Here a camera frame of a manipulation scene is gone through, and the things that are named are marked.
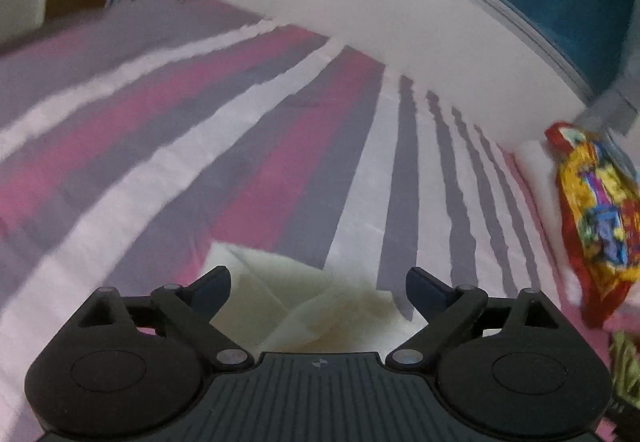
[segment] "logo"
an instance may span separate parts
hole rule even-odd
[[[326,359],[319,358],[313,361],[311,364],[314,365],[318,370],[320,370],[321,368],[324,368],[329,363],[326,361]]]

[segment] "bed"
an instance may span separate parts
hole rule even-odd
[[[31,361],[101,285],[189,283],[240,245],[388,292],[514,297],[557,274],[480,127],[392,66],[221,0],[122,2],[0,58],[0,441]]]

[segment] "wall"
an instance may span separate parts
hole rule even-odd
[[[343,38],[394,65],[504,146],[540,138],[584,105],[536,53],[471,0],[229,0]]]
[[[636,0],[622,49],[619,76],[640,77],[640,0]]]
[[[640,167],[640,119],[636,119],[626,137],[620,138],[619,142],[634,164]]]

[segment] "ribbed surface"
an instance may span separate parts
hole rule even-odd
[[[188,415],[136,442],[491,440],[446,412],[423,378],[385,370],[375,354],[267,354],[249,372],[215,378]]]

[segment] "white cloth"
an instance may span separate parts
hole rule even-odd
[[[384,360],[427,324],[419,314],[402,317],[390,292],[349,285],[279,255],[214,244],[204,272],[217,265],[229,269],[232,291],[211,324],[255,357],[379,352]]]

